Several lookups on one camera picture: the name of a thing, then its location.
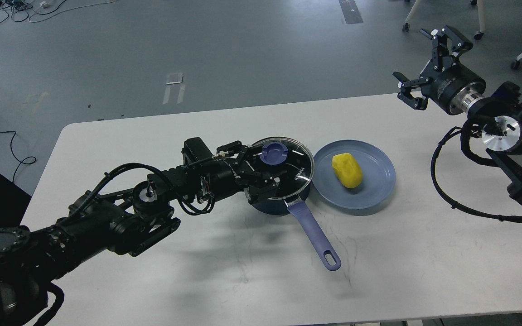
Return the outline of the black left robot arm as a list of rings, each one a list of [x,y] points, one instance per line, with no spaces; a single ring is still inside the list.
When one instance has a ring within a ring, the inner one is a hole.
[[[0,326],[33,318],[46,325],[64,302],[53,280],[104,250],[135,257],[171,235],[181,223],[172,201],[199,216],[238,192],[251,204],[275,197],[285,181],[285,165],[264,163],[261,145],[236,141],[213,154],[200,138],[190,138],[182,154],[183,164],[167,170],[116,167],[49,227],[31,231],[0,218]]]

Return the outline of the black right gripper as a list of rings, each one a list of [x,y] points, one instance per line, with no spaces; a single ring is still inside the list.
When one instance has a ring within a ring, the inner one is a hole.
[[[393,72],[399,86],[397,98],[414,110],[426,110],[431,99],[446,114],[463,113],[461,101],[455,99],[460,91],[470,88],[482,95],[486,89],[483,78],[459,63],[459,57],[473,48],[472,41],[449,25],[433,31],[420,29],[419,33],[431,40],[431,58],[415,80]],[[422,95],[414,97],[414,90]]]

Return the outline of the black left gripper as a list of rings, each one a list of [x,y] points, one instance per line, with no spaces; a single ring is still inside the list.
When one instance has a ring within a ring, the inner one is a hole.
[[[282,197],[286,169],[253,171],[256,169],[256,156],[261,153],[260,144],[246,145],[235,141],[216,149],[218,154],[222,151],[227,152],[225,159],[203,163],[203,175],[214,200],[224,200],[244,191],[251,205]],[[246,170],[245,179],[236,170]]]

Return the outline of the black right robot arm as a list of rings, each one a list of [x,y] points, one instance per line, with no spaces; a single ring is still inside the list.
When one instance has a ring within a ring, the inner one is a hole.
[[[481,212],[454,200],[440,187],[435,171],[443,146],[459,136],[462,154],[478,165],[501,169],[510,179],[509,197],[522,206],[520,87],[507,81],[485,96],[485,80],[460,62],[460,56],[473,47],[468,38],[449,25],[433,31],[421,29],[420,33],[431,41],[431,57],[416,79],[393,73],[399,86],[397,98],[414,110],[426,110],[432,101],[450,116],[466,115],[464,124],[448,130],[432,154],[430,176],[435,190],[452,209],[522,224],[522,216]]]

